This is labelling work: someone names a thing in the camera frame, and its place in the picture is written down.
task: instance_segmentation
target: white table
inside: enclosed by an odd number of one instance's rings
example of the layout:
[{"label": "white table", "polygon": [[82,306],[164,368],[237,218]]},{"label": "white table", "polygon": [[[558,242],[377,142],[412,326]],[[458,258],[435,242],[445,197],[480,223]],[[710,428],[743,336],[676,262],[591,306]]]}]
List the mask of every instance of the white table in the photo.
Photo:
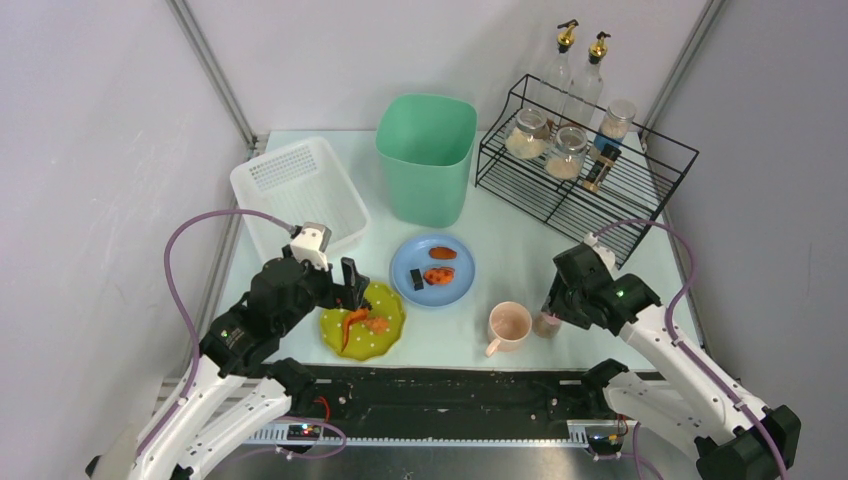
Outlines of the white table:
[{"label": "white table", "polygon": [[[280,342],[280,350],[269,362],[293,357],[307,364],[572,370],[591,368],[602,360],[614,358],[633,370],[654,370],[642,355],[611,333],[597,327],[587,331],[567,324],[553,339],[531,334],[520,351],[486,358],[486,322],[491,308],[503,301],[515,301],[536,315],[556,272],[553,257],[573,247],[575,242],[494,195],[474,188],[477,147],[482,134],[479,132],[475,140],[475,158],[462,215],[453,226],[444,229],[462,240],[474,255],[477,272],[471,291],[443,309],[424,309],[407,303],[407,319],[400,340],[386,355],[364,364],[340,358],[323,344],[318,322],[320,310],[304,318]],[[371,214],[372,223],[364,239],[344,255],[356,260],[363,275],[390,283],[389,263],[397,247],[433,229],[402,222],[392,214],[374,143],[375,132],[274,132],[268,151],[312,135],[323,136],[330,142]],[[635,138],[628,138],[627,143],[638,145]],[[336,281],[341,281],[339,259],[331,261],[337,265]],[[239,300],[261,267],[247,229],[240,228],[216,314]],[[671,243],[666,233],[656,228],[650,230],[622,269],[622,273],[628,272],[639,275],[664,302],[670,301],[682,284]],[[681,328],[692,338],[698,338],[685,299],[675,313]]]}]

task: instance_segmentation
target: yellow-green plate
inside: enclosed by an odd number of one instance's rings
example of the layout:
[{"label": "yellow-green plate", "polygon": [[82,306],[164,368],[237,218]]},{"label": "yellow-green plate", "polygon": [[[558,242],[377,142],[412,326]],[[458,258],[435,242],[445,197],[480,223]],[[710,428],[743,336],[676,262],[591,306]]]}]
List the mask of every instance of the yellow-green plate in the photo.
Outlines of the yellow-green plate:
[{"label": "yellow-green plate", "polygon": [[369,358],[385,355],[400,339],[406,312],[400,295],[381,282],[371,282],[365,289],[365,299],[373,307],[370,317],[383,317],[389,322],[389,329],[382,335],[376,335],[365,325],[357,323],[350,327],[350,339],[347,348],[342,351],[342,321],[350,310],[334,309],[321,312],[321,337],[336,355],[364,362]]}]

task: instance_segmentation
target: plate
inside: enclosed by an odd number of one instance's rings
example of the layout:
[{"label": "plate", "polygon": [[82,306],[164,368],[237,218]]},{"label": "plate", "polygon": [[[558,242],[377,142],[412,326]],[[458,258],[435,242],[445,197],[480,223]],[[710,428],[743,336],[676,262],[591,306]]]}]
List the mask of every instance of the plate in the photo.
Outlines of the plate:
[{"label": "plate", "polygon": [[[437,260],[430,257],[433,247],[448,247],[456,252],[453,260]],[[410,270],[419,269],[421,275],[431,268],[451,267],[454,279],[447,285],[430,285],[424,282],[423,290],[415,290]],[[428,233],[415,237],[398,249],[392,259],[392,286],[406,300],[422,307],[444,307],[465,295],[474,283],[474,257],[462,242],[443,233]]]},{"label": "plate", "polygon": [[364,362],[369,358],[385,355],[392,345],[400,339],[406,312],[403,300],[391,287],[381,282],[371,282],[365,289],[365,299],[371,302],[371,315],[383,317],[389,322],[389,328],[382,335],[376,335],[365,325],[357,323],[350,327],[347,348],[342,351],[344,339],[342,321],[350,310],[336,308],[321,312],[321,339],[336,355]]}]

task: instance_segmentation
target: mug handle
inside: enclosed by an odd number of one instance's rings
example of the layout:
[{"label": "mug handle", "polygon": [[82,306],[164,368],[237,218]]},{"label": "mug handle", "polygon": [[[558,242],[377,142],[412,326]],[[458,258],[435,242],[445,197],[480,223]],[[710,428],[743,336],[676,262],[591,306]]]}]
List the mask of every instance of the mug handle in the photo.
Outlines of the mug handle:
[{"label": "mug handle", "polygon": [[496,338],[496,339],[492,340],[492,343],[490,343],[489,346],[486,348],[486,356],[491,357],[492,355],[494,355],[495,352],[498,349],[498,346],[500,346],[500,344],[501,344],[500,338]]}]

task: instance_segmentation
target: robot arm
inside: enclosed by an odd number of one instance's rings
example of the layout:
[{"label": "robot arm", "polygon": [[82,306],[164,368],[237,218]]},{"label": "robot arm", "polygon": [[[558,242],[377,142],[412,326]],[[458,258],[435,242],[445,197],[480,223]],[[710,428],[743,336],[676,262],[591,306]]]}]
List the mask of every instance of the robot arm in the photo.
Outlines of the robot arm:
[{"label": "robot arm", "polygon": [[[602,362],[584,377],[587,388],[599,390],[606,406],[635,418],[696,460],[706,480],[764,480],[777,476],[777,467],[753,422],[679,348],[695,345],[672,323],[659,297],[635,275],[612,278],[615,255],[587,241],[556,258],[557,277],[543,312],[588,329],[609,330],[635,348],[671,385],[661,391],[643,382],[614,360]],[[781,406],[771,410],[745,390],[700,349],[695,355],[717,378],[730,386],[750,408],[791,466],[800,434],[800,421]]]},{"label": "robot arm", "polygon": [[[262,425],[288,412],[292,397],[314,382],[294,360],[277,362],[255,390],[201,431],[221,403],[315,307],[357,310],[365,303],[369,279],[356,271],[353,260],[341,260],[344,283],[333,283],[332,265],[324,254],[329,237],[323,225],[298,227],[283,256],[267,262],[253,277],[250,291],[212,322],[200,342],[191,388],[180,395],[190,381],[186,372],[180,388],[141,432],[139,442],[167,417],[138,452],[129,480],[203,478]],[[97,464],[95,458],[86,469],[90,476],[101,473]]]}]

